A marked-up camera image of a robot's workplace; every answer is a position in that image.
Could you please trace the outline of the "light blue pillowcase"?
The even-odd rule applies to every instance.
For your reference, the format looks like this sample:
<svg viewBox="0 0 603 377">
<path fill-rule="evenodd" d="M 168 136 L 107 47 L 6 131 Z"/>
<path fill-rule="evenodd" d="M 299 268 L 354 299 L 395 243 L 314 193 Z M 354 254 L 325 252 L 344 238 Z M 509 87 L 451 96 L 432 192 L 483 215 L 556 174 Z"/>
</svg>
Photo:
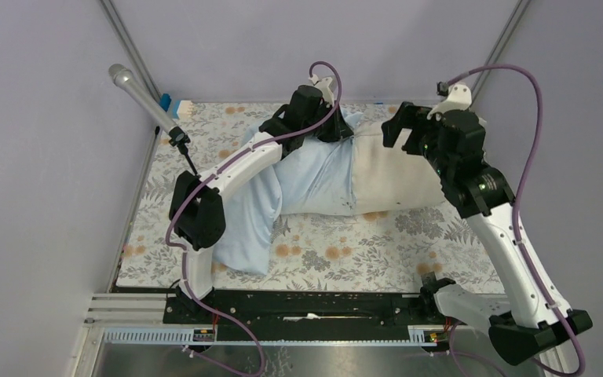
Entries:
<svg viewBox="0 0 603 377">
<path fill-rule="evenodd" d="M 289 214 L 356 214 L 352 167 L 355 138 L 326 143 L 315 137 L 258 173 L 225 201 L 226 230 L 213 259 L 264 275 L 275 221 Z"/>
</svg>

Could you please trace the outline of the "cream white pillow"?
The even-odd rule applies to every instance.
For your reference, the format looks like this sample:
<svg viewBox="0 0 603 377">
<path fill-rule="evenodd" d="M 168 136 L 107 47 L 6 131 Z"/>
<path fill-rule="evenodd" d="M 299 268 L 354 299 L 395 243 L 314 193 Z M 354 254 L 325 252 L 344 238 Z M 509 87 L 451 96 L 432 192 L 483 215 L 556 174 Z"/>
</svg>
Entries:
<svg viewBox="0 0 603 377">
<path fill-rule="evenodd" d="M 428 161 L 401 149 L 409 134 L 403 130 L 395 146 L 386 148 L 382 122 L 362 121 L 356 127 L 351 168 L 356 214 L 433 207 L 445 201 Z"/>
</svg>

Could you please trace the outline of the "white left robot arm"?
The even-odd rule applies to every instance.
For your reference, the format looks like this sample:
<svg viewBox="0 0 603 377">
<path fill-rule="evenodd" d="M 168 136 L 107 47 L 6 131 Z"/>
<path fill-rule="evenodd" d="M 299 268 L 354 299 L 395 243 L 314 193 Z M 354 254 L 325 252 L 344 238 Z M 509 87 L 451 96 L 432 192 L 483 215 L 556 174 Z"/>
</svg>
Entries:
<svg viewBox="0 0 603 377">
<path fill-rule="evenodd" d="M 329 134 L 331 142 L 346 137 L 340 110 L 342 85 L 335 89 L 321 82 L 300 85 L 288 103 L 261 123 L 254 135 L 215 167 L 177 177 L 170 205 L 170 224 L 164 240 L 181 250 L 179 286 L 186 296 L 182 313 L 192 322 L 207 320 L 214 289 L 210 271 L 214 245 L 226 230 L 224 205 L 261 171 L 288 157 L 311 136 Z"/>
</svg>

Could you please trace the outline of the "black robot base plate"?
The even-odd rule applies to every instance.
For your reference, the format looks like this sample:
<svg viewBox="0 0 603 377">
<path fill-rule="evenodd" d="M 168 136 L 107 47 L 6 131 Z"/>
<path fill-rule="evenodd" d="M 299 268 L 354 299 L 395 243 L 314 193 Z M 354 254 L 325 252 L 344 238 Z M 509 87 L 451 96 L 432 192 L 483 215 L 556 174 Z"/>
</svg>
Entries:
<svg viewBox="0 0 603 377">
<path fill-rule="evenodd" d="M 443 332 L 447 319 L 417 294 L 335 291 L 215 290 L 201 304 L 179 291 L 166 299 L 164 324 L 206 325 L 247 335 L 295 335 L 316 339 L 328 335 L 356 337 L 383 328 L 412 326 Z"/>
</svg>

